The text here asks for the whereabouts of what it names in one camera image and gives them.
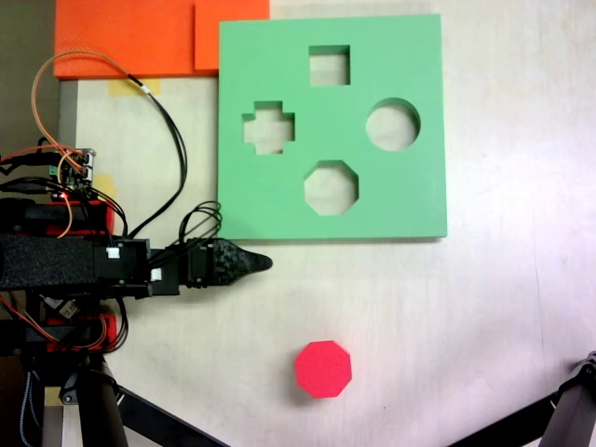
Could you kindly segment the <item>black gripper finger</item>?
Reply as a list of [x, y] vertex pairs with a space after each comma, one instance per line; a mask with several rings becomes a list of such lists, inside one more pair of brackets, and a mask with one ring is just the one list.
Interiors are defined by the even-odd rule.
[[212, 286], [228, 286], [245, 276], [264, 272], [273, 266], [265, 255], [245, 251], [223, 238], [213, 243]]

